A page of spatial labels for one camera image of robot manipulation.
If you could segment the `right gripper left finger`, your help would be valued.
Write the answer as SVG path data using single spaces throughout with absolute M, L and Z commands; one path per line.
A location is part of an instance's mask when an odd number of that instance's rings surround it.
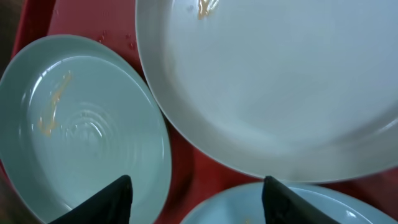
M 131 178 L 122 175 L 50 224 L 129 224 L 132 198 Z

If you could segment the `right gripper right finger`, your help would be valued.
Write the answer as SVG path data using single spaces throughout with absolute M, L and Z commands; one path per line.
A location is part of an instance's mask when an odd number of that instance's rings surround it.
M 339 224 L 272 176 L 264 178 L 266 224 Z

